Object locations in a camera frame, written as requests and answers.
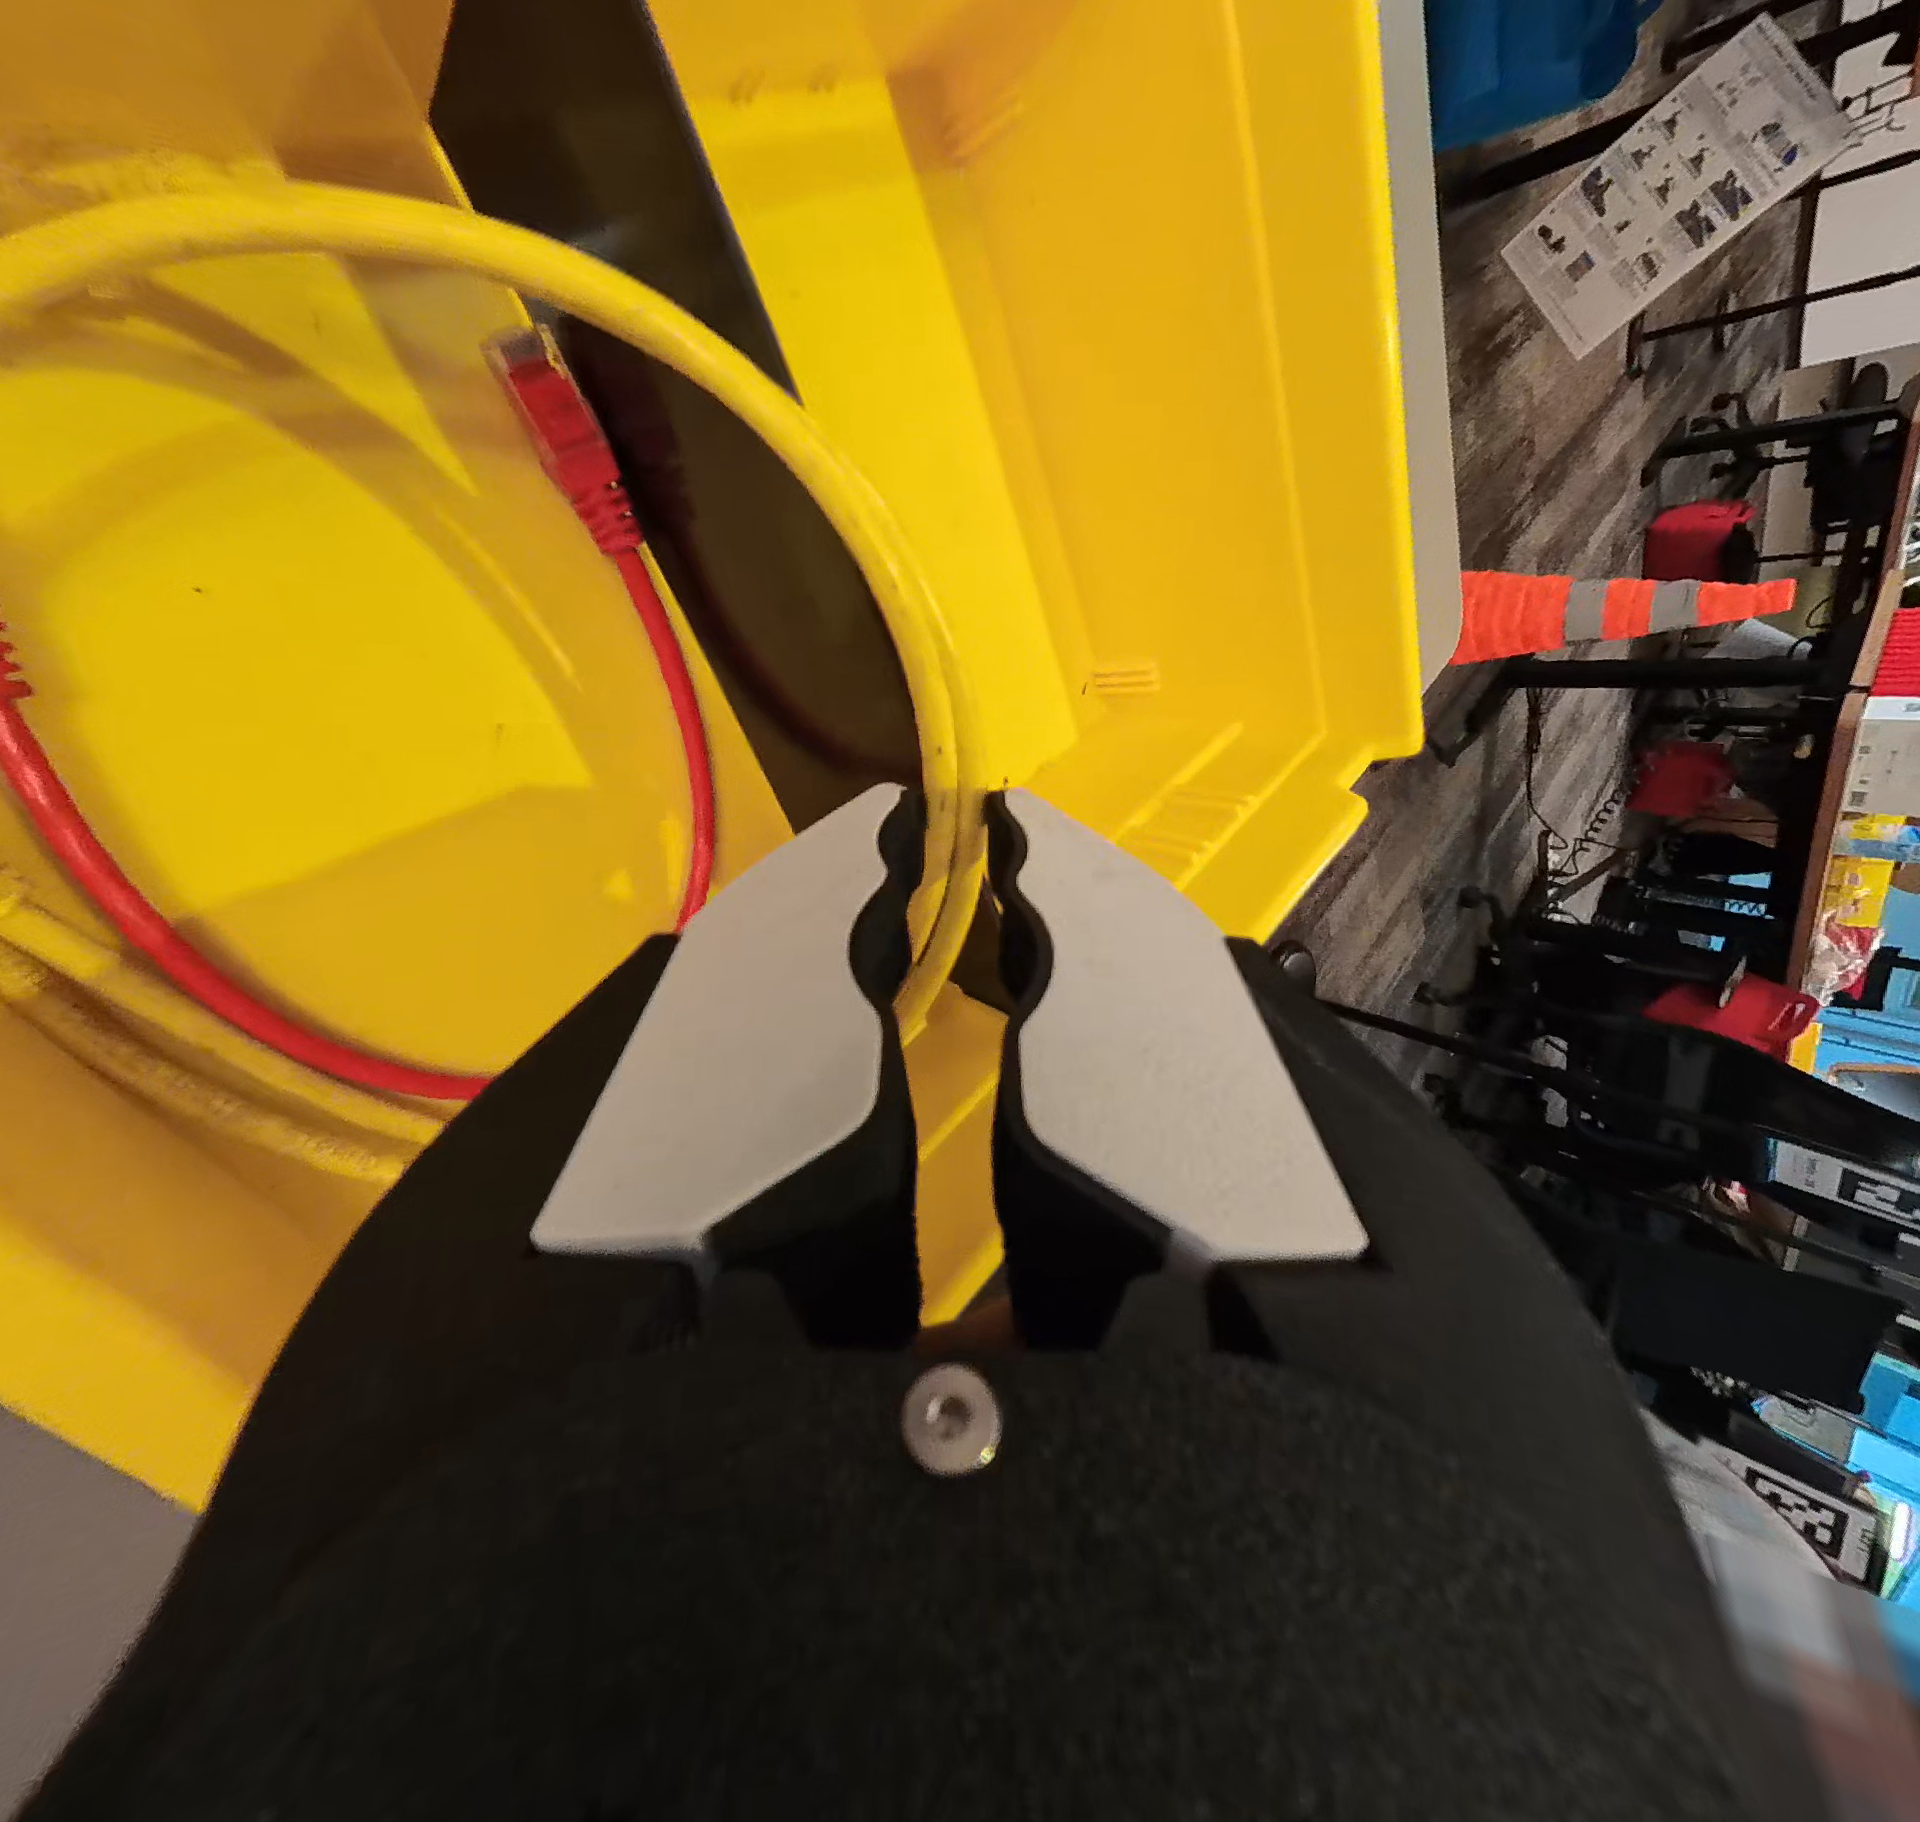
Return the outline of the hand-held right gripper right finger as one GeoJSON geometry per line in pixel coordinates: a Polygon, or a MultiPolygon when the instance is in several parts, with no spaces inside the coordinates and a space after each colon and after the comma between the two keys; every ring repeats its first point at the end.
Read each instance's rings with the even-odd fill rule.
{"type": "Polygon", "coordinates": [[[1099,1350],[1141,1283],[1211,1318],[1250,1272],[1369,1259],[1236,945],[1042,796],[982,808],[1013,1001],[990,1163],[1021,1341],[1099,1350]]]}

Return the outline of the blue container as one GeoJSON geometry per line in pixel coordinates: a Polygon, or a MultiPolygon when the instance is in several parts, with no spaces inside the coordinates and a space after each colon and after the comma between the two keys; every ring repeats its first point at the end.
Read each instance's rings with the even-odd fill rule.
{"type": "Polygon", "coordinates": [[[1432,148],[1475,148],[1613,95],[1667,0],[1423,0],[1432,148]]]}

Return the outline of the orange traffic cone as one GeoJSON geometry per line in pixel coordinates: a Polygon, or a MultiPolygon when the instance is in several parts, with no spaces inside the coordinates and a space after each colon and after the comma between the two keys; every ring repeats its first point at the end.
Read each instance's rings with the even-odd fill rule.
{"type": "Polygon", "coordinates": [[[1460,575],[1460,628],[1450,667],[1533,659],[1583,644],[1637,643],[1786,615],[1799,581],[1755,584],[1558,575],[1460,575]]]}

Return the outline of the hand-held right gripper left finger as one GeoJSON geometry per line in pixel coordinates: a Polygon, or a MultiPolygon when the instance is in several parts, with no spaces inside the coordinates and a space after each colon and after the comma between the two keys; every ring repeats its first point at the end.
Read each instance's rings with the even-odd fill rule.
{"type": "Polygon", "coordinates": [[[810,1342],[920,1330],[919,1125],[898,998],[920,794],[876,785],[674,938],[530,1230],[543,1257],[765,1276],[810,1342]]]}

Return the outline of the yellow plastic bin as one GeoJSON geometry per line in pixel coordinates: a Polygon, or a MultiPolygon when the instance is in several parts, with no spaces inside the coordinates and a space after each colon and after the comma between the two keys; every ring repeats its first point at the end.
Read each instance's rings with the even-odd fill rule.
{"type": "Polygon", "coordinates": [[[4,0],[4,1418],[198,1511],[423,1139],[799,833],[570,371],[733,413],[919,766],[1265,940],[1424,653],[1373,0],[644,0],[791,373],[478,211],[454,0],[4,0]]]}

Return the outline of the red stool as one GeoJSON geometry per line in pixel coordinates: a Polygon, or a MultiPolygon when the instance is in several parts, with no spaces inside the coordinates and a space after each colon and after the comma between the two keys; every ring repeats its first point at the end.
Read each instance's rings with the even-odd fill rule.
{"type": "Polygon", "coordinates": [[[1737,773],[1724,744],[1673,739],[1643,750],[1625,808],[1637,816],[1691,822],[1716,812],[1735,789],[1737,773]]]}
{"type": "Polygon", "coordinates": [[[1822,1004],[1813,995],[1753,974],[1742,976],[1730,991],[1718,984],[1674,983],[1640,1013],[1649,1022],[1740,1042],[1778,1063],[1792,1058],[1795,1045],[1821,1014],[1822,1004]]]}
{"type": "Polygon", "coordinates": [[[1662,509],[1645,524],[1643,577],[1755,584],[1761,578],[1757,522],[1759,509],[1745,499],[1698,499],[1662,509]]]}

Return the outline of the black bin divider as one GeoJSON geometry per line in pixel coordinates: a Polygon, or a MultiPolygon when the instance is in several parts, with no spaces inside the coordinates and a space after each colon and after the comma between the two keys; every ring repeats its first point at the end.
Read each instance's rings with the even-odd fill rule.
{"type": "MultiPolygon", "coordinates": [[[[646,0],[452,0],[431,122],[478,213],[634,276],[793,384],[646,0]]],[[[806,491],[657,359],[573,317],[555,336],[787,822],[916,782],[894,643],[806,491]]]]}

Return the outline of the printed instruction sheet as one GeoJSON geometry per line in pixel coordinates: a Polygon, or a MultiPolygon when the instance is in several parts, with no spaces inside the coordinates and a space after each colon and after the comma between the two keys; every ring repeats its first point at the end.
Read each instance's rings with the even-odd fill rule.
{"type": "Polygon", "coordinates": [[[1772,14],[1708,54],[1503,247],[1575,361],[1803,192],[1852,121],[1772,14]]]}

